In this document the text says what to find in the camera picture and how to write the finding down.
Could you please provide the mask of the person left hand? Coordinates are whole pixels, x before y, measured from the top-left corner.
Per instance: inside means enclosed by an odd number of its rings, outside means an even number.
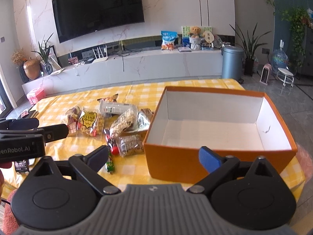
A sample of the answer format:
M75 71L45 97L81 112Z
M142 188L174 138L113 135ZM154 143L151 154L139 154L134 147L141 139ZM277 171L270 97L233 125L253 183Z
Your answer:
M9 194L14 190L14 187L12 187L9 183L6 182L2 170L11 168L12 163L11 162L1 163L0 167L1 167L0 170L1 198L4 198L6 200Z

